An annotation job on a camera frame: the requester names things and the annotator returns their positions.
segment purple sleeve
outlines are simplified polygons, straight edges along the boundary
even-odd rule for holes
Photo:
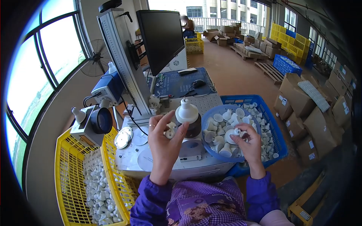
[[[158,186],[150,176],[142,179],[138,188],[139,196],[131,208],[131,225],[167,225],[166,205],[171,199],[172,184]]]
[[[268,171],[262,179],[248,178],[247,202],[250,204],[248,220],[259,223],[270,211],[280,210],[280,199],[275,184],[271,180],[272,176]]]

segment metal disc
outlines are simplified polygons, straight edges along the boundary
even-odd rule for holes
[[[131,127],[129,127],[129,126],[123,127],[121,129],[121,131],[124,131],[124,132],[128,133],[128,135],[130,135],[130,139],[132,139],[132,137],[133,137],[133,129]]]
[[[125,131],[119,131],[118,134],[115,136],[114,145],[122,149],[127,146],[128,142],[131,140],[130,135]]]

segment woman's right hand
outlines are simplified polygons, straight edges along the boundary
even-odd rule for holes
[[[237,143],[244,154],[245,160],[248,161],[251,178],[263,178],[265,176],[265,169],[261,162],[261,136],[247,123],[237,124],[235,128],[247,132],[242,138],[236,135],[230,135],[230,137]]]

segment wooden pallet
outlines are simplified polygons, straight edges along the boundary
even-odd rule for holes
[[[245,55],[243,52],[241,52],[239,49],[237,49],[237,48],[234,47],[234,46],[230,46],[230,48],[231,48],[232,50],[235,50],[235,53],[239,54],[243,60],[246,60],[246,59],[253,59],[254,61],[264,60],[264,59],[253,58],[253,57],[247,56],[247,55]]]
[[[280,85],[283,81],[284,76],[271,64],[255,62],[256,67],[260,67],[264,74],[269,75],[274,80],[275,85]]]

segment blue mat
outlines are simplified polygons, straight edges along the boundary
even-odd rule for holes
[[[180,76],[180,74],[177,71],[170,71],[170,72],[164,72],[160,73],[164,75],[164,78],[162,79],[163,82],[161,84],[160,79],[156,78],[156,83],[160,84],[160,86],[155,86],[153,94],[156,96],[158,95],[173,95],[171,98],[179,98],[182,95],[185,95],[189,88],[192,86],[192,82],[198,79],[203,80],[206,82],[206,85],[200,88],[195,89],[196,95],[206,95],[210,93],[211,88],[213,87],[213,84],[210,80],[210,77],[206,71],[205,68],[196,68],[197,72],[187,74],[184,76]]]

